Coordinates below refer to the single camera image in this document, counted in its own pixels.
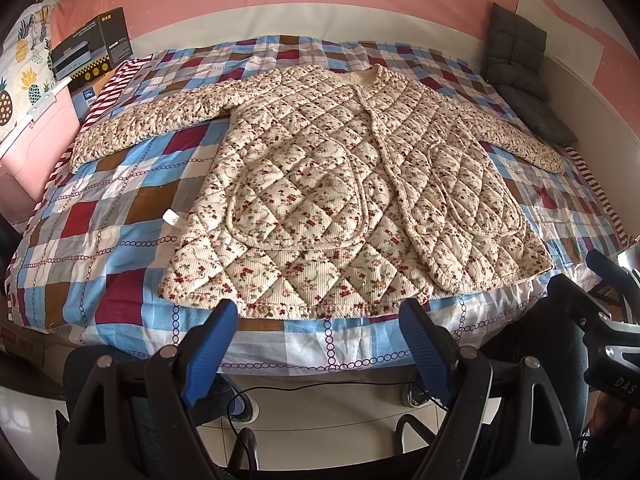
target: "black product box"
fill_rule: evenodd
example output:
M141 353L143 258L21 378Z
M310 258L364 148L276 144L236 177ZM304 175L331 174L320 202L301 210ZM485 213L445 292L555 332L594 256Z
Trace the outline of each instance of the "black product box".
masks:
M51 53L57 80L70 75L69 91L116 68L133 54L122 7L88 21Z

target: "yellow and black checkered pattern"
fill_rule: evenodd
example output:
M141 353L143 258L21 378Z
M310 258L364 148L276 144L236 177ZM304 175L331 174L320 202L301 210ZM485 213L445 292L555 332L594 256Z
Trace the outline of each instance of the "yellow and black checkered pattern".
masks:
M109 56L102 56L95 61L92 61L88 65L83 66L77 72L74 72L71 75L71 79L78 79L79 77L81 77L84 82L91 81L91 79L107 73L110 69L111 66L109 64Z

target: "cardboard box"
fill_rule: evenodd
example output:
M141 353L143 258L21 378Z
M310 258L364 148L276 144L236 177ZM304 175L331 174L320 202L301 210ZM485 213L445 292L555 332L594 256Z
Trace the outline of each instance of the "cardboard box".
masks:
M6 298L0 296L0 339L6 352L27 359L37 368L44 364L44 341L46 334L17 326L7 319Z
M79 121L84 121L84 118L89 113L89 108L91 108L93 102L98 98L100 90L102 90L102 87L109 79L111 79L115 72L115 70L111 70L95 81L87 83L78 90L72 92L71 100L74 103L74 108Z
M70 75L69 91L116 68L133 54L122 7L108 10L63 40L51 53L56 79Z

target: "bed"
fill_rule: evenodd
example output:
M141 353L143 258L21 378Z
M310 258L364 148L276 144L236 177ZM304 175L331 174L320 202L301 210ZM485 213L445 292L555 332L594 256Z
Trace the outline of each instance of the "bed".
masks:
M271 68L320 64L336 72L374 64L416 78L526 127L464 60L405 44L329 43L264 36L206 48L168 50L128 60L105 85L84 128L140 102ZM228 120L146 140L69 171L58 163L8 270L10 312L19 325L58 332L75 344L110 344L147 356L177 344L209 311L158 298L177 229L168 210L193 205ZM627 237L580 155L555 149L564 175L551 174L495 146L483 147L505 179L555 269L481 294L430 300L425 309L459 344L478 346L545 294L558 272L583 288L597 281L584 265L590 249L613 254ZM396 316L370 319L242 319L222 369L251 374L313 374L410 364Z

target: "white clothing tag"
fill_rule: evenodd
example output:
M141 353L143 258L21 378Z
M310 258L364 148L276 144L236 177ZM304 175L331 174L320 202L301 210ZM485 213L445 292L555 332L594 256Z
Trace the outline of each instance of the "white clothing tag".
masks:
M184 224L184 219L173 209L167 209L162 215L162 220L167 222L169 225L177 227L178 229L180 229Z

